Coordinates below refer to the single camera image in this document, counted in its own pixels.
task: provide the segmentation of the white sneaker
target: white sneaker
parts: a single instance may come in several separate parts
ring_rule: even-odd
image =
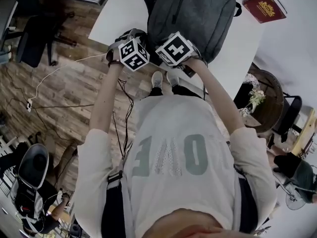
[[[154,72],[152,76],[152,86],[162,88],[163,75],[160,71]]]
[[[170,71],[167,72],[166,77],[171,87],[174,87],[175,85],[179,85],[178,76],[176,76],[173,72],[170,72]]]

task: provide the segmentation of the wrist strap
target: wrist strap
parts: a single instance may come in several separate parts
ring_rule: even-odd
[[[108,63],[108,67],[110,68],[110,65],[112,64],[122,64],[122,63],[120,62],[120,60],[112,60]]]

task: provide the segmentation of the backpack zipper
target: backpack zipper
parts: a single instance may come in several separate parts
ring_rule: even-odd
[[[176,19],[178,17],[178,14],[179,14],[179,11],[180,11],[180,8],[182,6],[182,3],[183,3],[184,0],[180,0],[179,1],[179,4],[178,4],[178,7],[177,7],[177,10],[176,10],[176,13],[173,15],[172,17],[172,24],[175,24],[176,23]]]

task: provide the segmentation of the white t-shirt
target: white t-shirt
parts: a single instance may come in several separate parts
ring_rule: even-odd
[[[235,163],[247,175],[264,221],[276,201],[265,140],[254,129],[230,136],[231,151],[216,126],[210,105],[190,96],[155,96],[136,103],[137,134],[124,165],[135,236],[180,209],[212,215],[233,225]],[[112,168],[108,134],[93,129],[78,147],[75,215],[93,238],[101,237],[106,177]]]

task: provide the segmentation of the chair wheel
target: chair wheel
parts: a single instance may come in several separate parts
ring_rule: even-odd
[[[73,17],[75,16],[75,13],[74,13],[74,12],[70,12],[69,14],[67,14],[67,16],[68,16],[69,18],[73,18]]]

